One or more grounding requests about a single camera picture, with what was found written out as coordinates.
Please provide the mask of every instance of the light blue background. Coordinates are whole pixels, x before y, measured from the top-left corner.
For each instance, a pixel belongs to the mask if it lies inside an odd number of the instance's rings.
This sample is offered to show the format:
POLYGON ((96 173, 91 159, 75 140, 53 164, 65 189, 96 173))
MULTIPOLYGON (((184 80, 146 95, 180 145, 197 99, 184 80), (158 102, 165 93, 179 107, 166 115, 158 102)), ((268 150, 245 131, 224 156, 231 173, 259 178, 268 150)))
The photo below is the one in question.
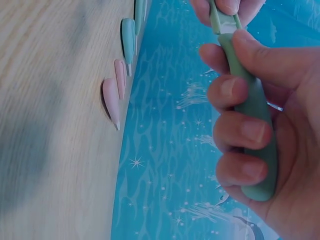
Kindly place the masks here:
MULTIPOLYGON (((267 0, 248 30, 270 47, 316 46, 319 14, 318 1, 267 0)), ((112 240, 245 240, 232 222, 234 209, 266 240, 278 239, 233 199, 214 206, 225 192, 215 189, 218 113, 206 90, 218 75, 204 74, 209 68, 198 55, 210 42, 216 37, 187 0, 153 0, 127 112, 112 240)))

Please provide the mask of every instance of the light pink nail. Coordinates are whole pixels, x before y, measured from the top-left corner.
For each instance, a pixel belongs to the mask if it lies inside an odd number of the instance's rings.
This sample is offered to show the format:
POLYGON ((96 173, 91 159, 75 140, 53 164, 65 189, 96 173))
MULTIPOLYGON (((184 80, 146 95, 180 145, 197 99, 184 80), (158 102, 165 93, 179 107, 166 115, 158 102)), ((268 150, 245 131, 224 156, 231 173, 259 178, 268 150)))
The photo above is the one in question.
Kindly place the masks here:
POLYGON ((124 65, 121 62, 121 60, 116 59, 114 61, 114 68, 115 68, 116 82, 118 85, 119 98, 123 100, 125 99, 126 86, 125 86, 124 65))
POLYGON ((117 91, 116 80, 107 78, 102 84, 102 93, 105 106, 110 115, 111 121, 116 129, 120 130, 120 109, 119 109, 119 94, 117 91))

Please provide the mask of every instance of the wood grain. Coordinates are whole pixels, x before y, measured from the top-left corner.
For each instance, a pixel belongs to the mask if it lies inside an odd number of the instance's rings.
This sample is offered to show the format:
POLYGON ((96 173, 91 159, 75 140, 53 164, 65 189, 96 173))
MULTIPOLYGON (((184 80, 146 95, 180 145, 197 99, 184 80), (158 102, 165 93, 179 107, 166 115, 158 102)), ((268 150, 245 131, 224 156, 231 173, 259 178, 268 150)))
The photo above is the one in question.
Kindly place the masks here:
POLYGON ((110 239, 132 79, 119 132, 100 85, 133 14, 133 0, 0 0, 0 240, 110 239))

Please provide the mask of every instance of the green handle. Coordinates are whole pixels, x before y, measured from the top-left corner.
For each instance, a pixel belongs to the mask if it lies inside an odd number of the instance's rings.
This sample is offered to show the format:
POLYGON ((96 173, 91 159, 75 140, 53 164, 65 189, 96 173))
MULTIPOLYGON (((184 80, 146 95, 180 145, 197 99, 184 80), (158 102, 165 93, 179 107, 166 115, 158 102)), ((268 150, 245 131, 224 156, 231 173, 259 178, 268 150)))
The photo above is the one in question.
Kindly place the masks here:
MULTIPOLYGON (((224 33, 218 36, 230 67, 230 73, 245 79, 248 83, 249 92, 247 100, 236 106, 235 111, 247 116, 266 121, 272 126, 269 107, 260 79, 249 73, 239 62, 232 44, 232 34, 224 33)), ((257 185, 242 186, 242 192, 255 201, 267 201, 274 194, 278 176, 278 155, 276 137, 273 134, 270 143, 263 149, 244 149, 244 153, 262 159, 268 166, 268 174, 264 181, 257 185)))

